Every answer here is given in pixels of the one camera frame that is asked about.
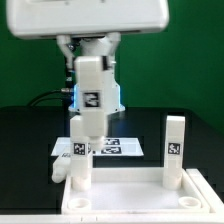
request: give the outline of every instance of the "white block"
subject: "white block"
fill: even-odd
[[[185,117],[168,116],[164,155],[163,186],[170,190],[181,187]]]

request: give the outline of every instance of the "black surface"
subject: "black surface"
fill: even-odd
[[[111,137],[138,137],[142,158],[97,158],[97,167],[162,166],[167,114],[186,117],[184,168],[198,168],[224,200],[224,136],[191,111],[128,108],[113,119]],[[59,107],[0,109],[0,214],[60,213],[64,183],[51,181],[57,137],[69,135],[68,116]]]

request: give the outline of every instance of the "green wall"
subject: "green wall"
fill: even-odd
[[[164,32],[122,37],[122,101],[191,109],[224,134],[224,1],[169,0],[169,6]],[[55,41],[12,37],[0,1],[0,106],[25,105],[63,85],[64,61]]]

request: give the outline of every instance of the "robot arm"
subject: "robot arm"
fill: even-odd
[[[169,20],[167,0],[7,0],[7,20],[17,37],[57,38],[68,70],[75,67],[74,109],[81,115],[70,123],[70,164],[56,161],[53,180],[60,182],[70,173],[73,188],[87,190],[91,186],[91,150],[103,147],[107,115],[124,110],[114,80],[114,54],[120,34],[164,29]],[[99,36],[105,37],[81,42],[83,55],[74,66],[68,47],[71,38]]]

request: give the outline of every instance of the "marker on block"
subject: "marker on block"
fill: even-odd
[[[163,186],[170,190],[181,187],[185,117],[168,116],[164,155]]]

